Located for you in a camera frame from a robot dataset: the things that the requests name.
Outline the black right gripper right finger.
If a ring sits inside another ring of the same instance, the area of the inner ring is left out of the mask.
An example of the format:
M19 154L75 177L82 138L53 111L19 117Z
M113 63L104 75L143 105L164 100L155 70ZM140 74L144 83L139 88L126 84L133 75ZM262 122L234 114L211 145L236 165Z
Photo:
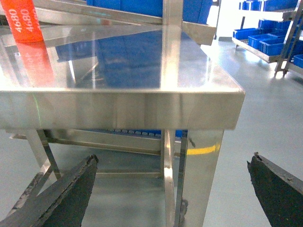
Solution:
M247 163L256 197L273 227L303 225L303 181L259 153Z

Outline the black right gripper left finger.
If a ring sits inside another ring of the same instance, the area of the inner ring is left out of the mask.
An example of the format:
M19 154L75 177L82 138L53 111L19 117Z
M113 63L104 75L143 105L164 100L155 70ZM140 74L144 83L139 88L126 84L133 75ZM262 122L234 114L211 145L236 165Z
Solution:
M50 171L36 174L2 227L80 227L98 169L96 155L85 157L45 190Z

